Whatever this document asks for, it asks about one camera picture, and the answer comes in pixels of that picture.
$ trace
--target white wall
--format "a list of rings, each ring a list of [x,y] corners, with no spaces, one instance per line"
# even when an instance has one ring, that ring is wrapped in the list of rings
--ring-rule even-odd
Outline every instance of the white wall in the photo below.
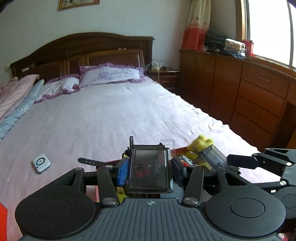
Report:
[[[44,44],[79,32],[153,36],[153,58],[179,67],[191,0],[101,0],[100,5],[58,11],[59,0],[15,0],[0,13],[0,85],[4,66]]]
[[[236,13],[234,0],[211,0],[210,28],[231,39],[236,38]]]

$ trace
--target circular pad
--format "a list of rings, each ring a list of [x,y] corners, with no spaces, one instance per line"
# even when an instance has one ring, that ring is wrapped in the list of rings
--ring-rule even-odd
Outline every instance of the circular pad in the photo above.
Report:
[[[286,219],[296,218],[296,187],[282,188],[274,196],[285,206],[287,212]]]
[[[253,184],[224,188],[206,203],[204,212],[218,230],[242,238],[274,233],[286,216],[277,198]]]
[[[84,194],[73,197],[45,195],[22,200],[15,210],[15,219],[23,234],[52,240],[81,231],[92,222],[95,214],[94,202]]]
[[[253,198],[240,198],[230,204],[231,211],[243,218],[255,218],[264,213],[263,203]]]

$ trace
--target yellow plush toy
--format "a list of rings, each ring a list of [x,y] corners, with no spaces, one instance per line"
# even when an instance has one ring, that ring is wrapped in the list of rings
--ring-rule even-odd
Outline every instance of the yellow plush toy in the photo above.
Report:
[[[188,147],[185,156],[193,161],[195,165],[204,168],[207,171],[211,171],[212,167],[203,158],[198,158],[200,152],[208,148],[210,145],[214,145],[212,138],[206,138],[204,135],[199,135]]]
[[[196,138],[189,146],[187,146],[187,150],[199,153],[210,145],[214,145],[212,138],[206,138],[204,135],[199,135],[198,138]]]

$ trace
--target white device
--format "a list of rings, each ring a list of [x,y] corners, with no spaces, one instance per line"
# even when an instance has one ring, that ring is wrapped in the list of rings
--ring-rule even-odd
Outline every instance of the white device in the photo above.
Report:
[[[36,168],[38,174],[44,173],[46,170],[48,170],[52,164],[50,161],[47,159],[47,157],[44,154],[41,154],[40,156],[37,156],[33,161],[32,161],[34,167]]]

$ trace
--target curtain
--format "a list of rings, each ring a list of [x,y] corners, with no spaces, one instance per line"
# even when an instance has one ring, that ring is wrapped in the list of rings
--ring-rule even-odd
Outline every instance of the curtain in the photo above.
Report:
[[[192,0],[187,26],[183,36],[182,49],[201,50],[205,33],[209,29],[211,0]]]

